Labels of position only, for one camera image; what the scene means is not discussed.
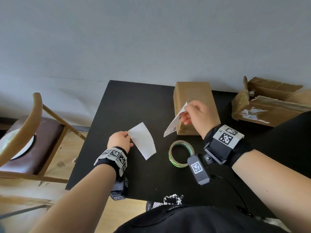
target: wooden chair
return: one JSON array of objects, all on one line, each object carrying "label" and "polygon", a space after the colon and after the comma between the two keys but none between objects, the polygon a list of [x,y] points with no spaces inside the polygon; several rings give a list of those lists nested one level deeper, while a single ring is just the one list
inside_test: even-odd
[{"label": "wooden chair", "polygon": [[[83,140],[85,137],[42,104],[40,93],[34,93],[33,99],[34,106],[30,115],[16,121],[7,131],[9,133],[20,129],[0,153],[0,177],[67,183],[67,179],[48,177],[44,174],[68,130]],[[56,120],[42,117],[42,109]],[[20,157],[10,160],[33,136],[35,138],[31,147]]]}]

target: plate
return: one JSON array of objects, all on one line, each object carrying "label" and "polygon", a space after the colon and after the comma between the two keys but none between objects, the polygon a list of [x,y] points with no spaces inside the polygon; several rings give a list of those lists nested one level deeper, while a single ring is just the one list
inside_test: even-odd
[{"label": "plate", "polygon": [[[7,133],[4,137],[1,138],[0,140],[0,154],[2,153],[2,150],[6,148],[6,146],[10,143],[10,141],[15,137],[15,135],[19,132],[20,129],[16,129],[14,131],[11,131]],[[30,139],[30,141],[21,149],[20,152],[18,152],[12,159],[18,158],[21,156],[23,153],[25,153],[29,147],[32,145],[34,141],[34,136]]]}]

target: hand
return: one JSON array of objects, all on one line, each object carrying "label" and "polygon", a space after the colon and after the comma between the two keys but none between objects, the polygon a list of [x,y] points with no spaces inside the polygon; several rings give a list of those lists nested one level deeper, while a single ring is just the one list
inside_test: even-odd
[{"label": "hand", "polygon": [[219,125],[207,105],[201,101],[191,101],[185,106],[185,112],[180,114],[181,121],[185,125],[193,124],[194,128],[201,135],[202,139],[215,126]]},{"label": "hand", "polygon": [[123,148],[126,153],[129,152],[130,148],[134,145],[130,142],[131,137],[126,132],[116,132],[109,137],[107,144],[107,149],[110,149],[115,146]]}]

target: wristband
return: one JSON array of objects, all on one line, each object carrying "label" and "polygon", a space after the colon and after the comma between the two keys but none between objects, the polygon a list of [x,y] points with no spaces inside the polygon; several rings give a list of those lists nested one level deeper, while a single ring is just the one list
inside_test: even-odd
[{"label": "wristband", "polygon": [[108,164],[113,167],[117,173],[117,179],[123,176],[127,168],[127,157],[123,148],[115,146],[111,149],[106,149],[95,161],[94,166],[100,164]]},{"label": "wristband", "polygon": [[228,127],[219,125],[211,129],[204,138],[204,150],[220,165],[232,166],[245,152],[253,150],[244,135]]}]

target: checkered cloth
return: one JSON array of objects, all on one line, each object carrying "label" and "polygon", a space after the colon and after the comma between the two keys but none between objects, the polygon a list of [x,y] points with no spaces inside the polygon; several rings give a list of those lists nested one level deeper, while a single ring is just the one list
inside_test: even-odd
[{"label": "checkered cloth", "polygon": [[183,199],[183,197],[184,197],[183,195],[181,197],[179,197],[176,194],[171,195],[171,196],[165,196],[163,199],[163,203],[154,202],[152,208],[156,208],[156,207],[159,207],[159,206],[165,205],[165,204],[181,205],[181,200]]}]

